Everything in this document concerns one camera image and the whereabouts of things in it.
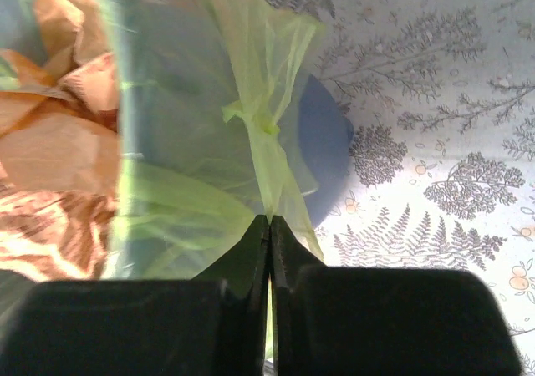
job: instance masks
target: plastic bag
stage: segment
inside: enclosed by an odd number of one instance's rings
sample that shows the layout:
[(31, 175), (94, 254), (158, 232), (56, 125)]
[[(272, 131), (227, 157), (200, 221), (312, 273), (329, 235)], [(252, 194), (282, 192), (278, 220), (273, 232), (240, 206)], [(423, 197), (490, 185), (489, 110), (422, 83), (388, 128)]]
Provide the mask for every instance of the plastic bag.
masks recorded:
[[(18, 28), (33, 29), (32, 1), (17, 0)], [(321, 257), (297, 118), (300, 66), (322, 25), (263, 0), (98, 2), (120, 77), (124, 151), (107, 275), (194, 277), (257, 213), (284, 216)]]

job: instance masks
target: crumpled brown paper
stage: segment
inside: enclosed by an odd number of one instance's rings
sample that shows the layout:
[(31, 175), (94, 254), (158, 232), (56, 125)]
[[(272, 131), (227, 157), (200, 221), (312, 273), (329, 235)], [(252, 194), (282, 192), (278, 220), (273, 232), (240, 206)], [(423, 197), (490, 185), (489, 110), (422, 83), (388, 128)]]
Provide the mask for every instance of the crumpled brown paper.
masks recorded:
[(97, 278), (115, 213), (119, 92), (94, 0), (37, 0), (50, 60), (0, 50), (0, 269), (36, 282)]

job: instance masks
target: tablecloth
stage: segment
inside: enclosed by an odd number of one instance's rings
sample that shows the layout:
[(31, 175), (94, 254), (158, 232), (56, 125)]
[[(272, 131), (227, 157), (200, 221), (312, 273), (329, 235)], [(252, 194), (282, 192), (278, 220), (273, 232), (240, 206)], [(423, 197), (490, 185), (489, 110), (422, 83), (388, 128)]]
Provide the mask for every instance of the tablecloth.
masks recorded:
[(535, 0), (268, 1), (328, 24), (355, 127), (326, 262), (476, 273), (535, 375)]

